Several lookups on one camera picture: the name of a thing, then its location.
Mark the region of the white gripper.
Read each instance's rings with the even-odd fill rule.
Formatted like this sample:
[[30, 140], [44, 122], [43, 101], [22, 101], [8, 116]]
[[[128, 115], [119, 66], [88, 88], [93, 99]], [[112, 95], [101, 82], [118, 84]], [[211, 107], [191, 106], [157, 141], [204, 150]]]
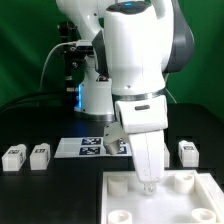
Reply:
[[117, 120], [127, 136], [135, 171], [146, 193], [154, 193], [164, 176], [164, 130], [168, 127], [166, 97], [117, 101]]

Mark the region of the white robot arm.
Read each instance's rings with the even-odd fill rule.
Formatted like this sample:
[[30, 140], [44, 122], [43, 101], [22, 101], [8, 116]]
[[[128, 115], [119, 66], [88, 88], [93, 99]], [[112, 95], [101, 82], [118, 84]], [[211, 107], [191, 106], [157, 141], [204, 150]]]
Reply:
[[110, 122], [104, 147], [130, 145], [136, 174], [150, 195], [164, 176], [168, 127], [163, 75], [183, 69], [194, 38], [178, 0], [56, 0], [77, 26], [73, 43], [86, 59], [74, 111]]

